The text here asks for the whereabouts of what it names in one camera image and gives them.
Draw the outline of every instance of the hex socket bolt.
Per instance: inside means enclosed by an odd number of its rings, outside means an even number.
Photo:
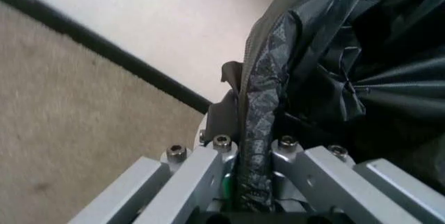
[[[294,152],[298,146],[298,141],[290,135],[284,135],[278,142],[278,147],[287,152]]]
[[[181,163],[187,158],[187,149],[182,145],[172,145],[166,153],[167,160],[171,163]]]
[[[342,161],[346,161],[348,157],[348,150],[340,145],[330,145],[328,150]]]
[[[213,149],[221,153],[229,152],[232,148],[232,140],[228,135],[220,134],[213,138]]]

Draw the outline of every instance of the metal frame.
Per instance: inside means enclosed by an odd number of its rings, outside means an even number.
[[[423,223],[445,223],[445,198],[385,159],[354,170]]]
[[[272,146],[274,170],[286,176],[316,211],[339,208],[358,223],[419,223],[324,147],[292,153],[276,147]]]
[[[221,155],[210,148],[196,148],[134,223],[185,223],[195,209],[207,209],[222,178]]]
[[[69,223],[130,223],[168,178],[167,164],[141,157]]]

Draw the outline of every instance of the black fabric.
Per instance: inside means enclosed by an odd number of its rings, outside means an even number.
[[[274,0],[241,79],[224,78],[239,89],[235,207],[274,211],[270,143],[283,134],[385,157],[444,192],[444,1]]]
[[[245,119],[236,171],[238,210],[274,211],[270,143],[275,111],[285,100],[287,84],[296,88],[310,74],[358,1],[300,0],[277,19],[267,37],[251,35],[253,42],[248,40],[247,49],[250,44],[259,44],[262,50],[253,57],[248,85],[246,90],[241,88],[240,94],[241,102],[246,104],[240,104]],[[255,26],[257,30],[262,27],[260,23],[263,22],[260,20]],[[300,76],[289,81],[289,67]]]

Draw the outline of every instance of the floor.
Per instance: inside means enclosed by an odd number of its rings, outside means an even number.
[[[211,102],[272,0],[40,0]]]
[[[0,4],[0,223],[64,223],[202,114]]]

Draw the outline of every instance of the black plastic part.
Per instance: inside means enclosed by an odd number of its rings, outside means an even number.
[[[241,213],[241,212],[195,212],[187,224],[245,224],[245,223],[353,223],[349,217],[341,213],[310,215],[307,213]]]
[[[99,55],[122,66],[165,93],[175,97],[201,113],[207,112],[211,104],[182,84],[161,73],[135,56],[123,51],[103,37],[65,17],[39,0],[1,0],[28,16],[40,21],[51,29],[69,35],[74,41],[84,45]]]
[[[237,95],[234,94],[233,90],[230,90],[221,102],[212,104],[208,108],[204,138],[206,144],[219,134],[228,135],[232,141],[238,143],[236,98]]]

